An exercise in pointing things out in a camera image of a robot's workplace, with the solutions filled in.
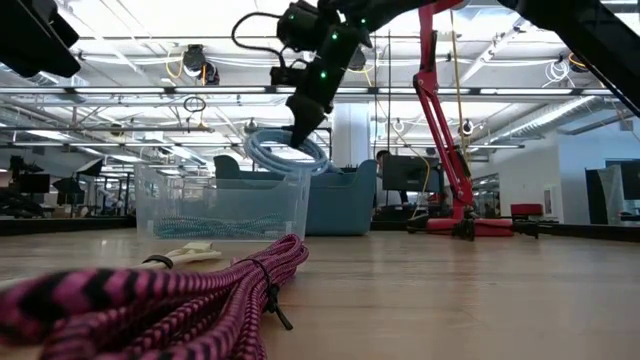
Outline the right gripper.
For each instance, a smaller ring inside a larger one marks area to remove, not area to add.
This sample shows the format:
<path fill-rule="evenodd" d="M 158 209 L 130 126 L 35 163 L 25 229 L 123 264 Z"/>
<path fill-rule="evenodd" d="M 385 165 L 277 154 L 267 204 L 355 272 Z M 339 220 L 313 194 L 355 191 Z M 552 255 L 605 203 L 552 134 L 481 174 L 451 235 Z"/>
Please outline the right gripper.
<path fill-rule="evenodd" d="M 366 27 L 351 24 L 330 25 L 305 69 L 301 82 L 287 107 L 294 116 L 289 145 L 300 147 L 333 110 L 333 100 L 353 54 L 361 45 L 371 46 Z"/>

